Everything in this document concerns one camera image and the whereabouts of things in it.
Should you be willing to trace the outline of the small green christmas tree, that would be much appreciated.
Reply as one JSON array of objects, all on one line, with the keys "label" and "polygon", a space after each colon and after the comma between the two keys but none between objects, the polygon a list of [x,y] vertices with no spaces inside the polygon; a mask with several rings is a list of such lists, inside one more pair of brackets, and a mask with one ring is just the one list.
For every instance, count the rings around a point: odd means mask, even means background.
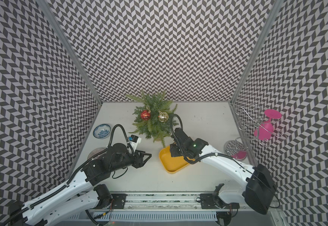
[{"label": "small green christmas tree", "polygon": [[[166,91],[159,91],[154,94],[148,94],[145,91],[140,92],[140,96],[127,94],[126,98],[140,103],[134,110],[133,115],[135,120],[133,126],[135,130],[133,134],[143,135],[146,139],[151,139],[154,142],[160,142],[163,147],[166,147],[165,138],[171,135],[170,118],[176,112],[178,105],[172,107],[172,100],[166,98]],[[143,121],[140,114],[143,110],[151,111],[150,120]],[[167,122],[158,120],[158,112],[164,111],[169,114]]]}]

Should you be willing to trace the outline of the gold ball ornament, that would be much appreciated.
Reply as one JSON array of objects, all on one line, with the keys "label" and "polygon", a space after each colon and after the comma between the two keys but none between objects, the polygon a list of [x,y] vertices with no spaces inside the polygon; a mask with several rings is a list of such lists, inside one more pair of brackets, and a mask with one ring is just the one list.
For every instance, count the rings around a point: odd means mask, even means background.
[{"label": "gold ball ornament", "polygon": [[160,122],[167,122],[168,119],[169,119],[169,114],[167,112],[164,112],[164,111],[159,111],[158,112],[158,120]]}]

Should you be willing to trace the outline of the red ball ornament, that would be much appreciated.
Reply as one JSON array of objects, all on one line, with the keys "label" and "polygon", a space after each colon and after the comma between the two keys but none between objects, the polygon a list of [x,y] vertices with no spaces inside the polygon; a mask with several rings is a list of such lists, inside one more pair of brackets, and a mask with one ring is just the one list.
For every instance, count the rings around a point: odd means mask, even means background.
[{"label": "red ball ornament", "polygon": [[150,110],[143,110],[140,114],[140,118],[143,120],[143,121],[147,121],[147,120],[150,120],[151,118],[151,111]]}]

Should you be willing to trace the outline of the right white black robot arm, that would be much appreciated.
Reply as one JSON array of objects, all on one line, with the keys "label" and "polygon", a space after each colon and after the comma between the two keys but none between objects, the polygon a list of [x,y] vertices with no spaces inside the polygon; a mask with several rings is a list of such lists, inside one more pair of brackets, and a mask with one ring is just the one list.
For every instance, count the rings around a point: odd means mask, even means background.
[{"label": "right white black robot arm", "polygon": [[215,207],[223,209],[233,203],[244,203],[255,212],[266,215],[272,208],[272,200],[277,198],[276,186],[269,170],[261,164],[252,166],[239,162],[200,138],[193,140],[184,132],[182,126],[173,127],[174,118],[179,116],[173,114],[168,120],[171,138],[174,141],[170,148],[171,156],[182,156],[184,161],[191,165],[211,165],[238,184],[238,188],[234,189],[219,184],[212,194],[212,203]]}]

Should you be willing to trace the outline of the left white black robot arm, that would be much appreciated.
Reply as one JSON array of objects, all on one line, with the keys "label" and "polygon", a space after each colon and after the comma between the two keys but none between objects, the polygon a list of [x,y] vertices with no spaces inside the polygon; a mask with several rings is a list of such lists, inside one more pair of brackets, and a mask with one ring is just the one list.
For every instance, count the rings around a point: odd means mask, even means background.
[{"label": "left white black robot arm", "polygon": [[66,218],[89,209],[112,207],[113,198],[102,184],[113,172],[130,166],[143,167],[152,157],[137,150],[138,136],[125,136],[125,142],[113,144],[110,135],[107,148],[80,165],[62,184],[27,202],[9,206],[9,218],[3,226],[54,226]]}]

